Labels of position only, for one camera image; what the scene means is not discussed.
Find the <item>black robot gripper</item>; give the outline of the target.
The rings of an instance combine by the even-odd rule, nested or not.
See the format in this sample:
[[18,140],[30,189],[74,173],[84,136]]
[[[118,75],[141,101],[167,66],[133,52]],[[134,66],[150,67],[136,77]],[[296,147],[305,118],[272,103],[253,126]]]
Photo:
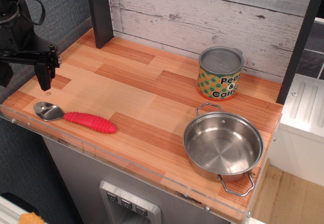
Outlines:
[[13,77],[10,63],[34,66],[40,87],[43,91],[51,88],[55,69],[61,59],[57,47],[37,36],[34,25],[41,25],[44,19],[33,22],[26,18],[1,19],[1,86],[7,87]]

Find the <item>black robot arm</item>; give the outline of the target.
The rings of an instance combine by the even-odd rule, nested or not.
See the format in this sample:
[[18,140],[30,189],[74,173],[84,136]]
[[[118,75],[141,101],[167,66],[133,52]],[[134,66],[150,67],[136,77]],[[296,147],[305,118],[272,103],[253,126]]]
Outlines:
[[46,11],[40,0],[42,12],[38,22],[32,20],[26,0],[1,0],[1,86],[7,87],[13,77],[10,63],[32,65],[42,90],[51,88],[55,69],[61,58],[55,44],[39,37],[35,25],[42,25]]

